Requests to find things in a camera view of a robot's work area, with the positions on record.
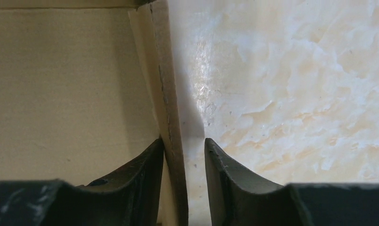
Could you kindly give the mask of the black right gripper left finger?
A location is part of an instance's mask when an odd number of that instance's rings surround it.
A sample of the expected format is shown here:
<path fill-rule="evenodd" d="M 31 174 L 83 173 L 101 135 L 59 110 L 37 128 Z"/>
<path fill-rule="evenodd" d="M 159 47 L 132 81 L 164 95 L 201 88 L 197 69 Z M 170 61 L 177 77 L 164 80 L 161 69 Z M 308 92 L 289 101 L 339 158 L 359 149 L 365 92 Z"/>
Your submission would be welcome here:
<path fill-rule="evenodd" d="M 0 226 L 154 226 L 164 143 L 88 185 L 61 179 L 0 181 Z"/>

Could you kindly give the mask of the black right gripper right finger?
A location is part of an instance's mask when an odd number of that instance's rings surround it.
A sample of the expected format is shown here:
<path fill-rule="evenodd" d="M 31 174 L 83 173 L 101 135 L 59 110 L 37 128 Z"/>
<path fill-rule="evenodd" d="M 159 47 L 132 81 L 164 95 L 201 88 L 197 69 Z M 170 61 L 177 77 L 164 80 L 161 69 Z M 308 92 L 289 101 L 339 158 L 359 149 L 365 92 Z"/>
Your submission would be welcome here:
<path fill-rule="evenodd" d="M 274 183 L 211 138 L 205 166 L 214 226 L 379 226 L 377 183 Z"/>

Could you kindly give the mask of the large cardboard box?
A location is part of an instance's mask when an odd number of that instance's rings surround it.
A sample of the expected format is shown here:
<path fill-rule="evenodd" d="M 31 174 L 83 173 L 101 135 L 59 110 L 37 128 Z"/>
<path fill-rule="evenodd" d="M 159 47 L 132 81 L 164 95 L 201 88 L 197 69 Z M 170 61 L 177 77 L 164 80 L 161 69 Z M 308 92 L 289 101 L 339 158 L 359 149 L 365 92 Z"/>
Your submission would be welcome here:
<path fill-rule="evenodd" d="M 156 139 L 156 225 L 186 226 L 167 1 L 0 0 L 0 181 L 86 186 Z"/>

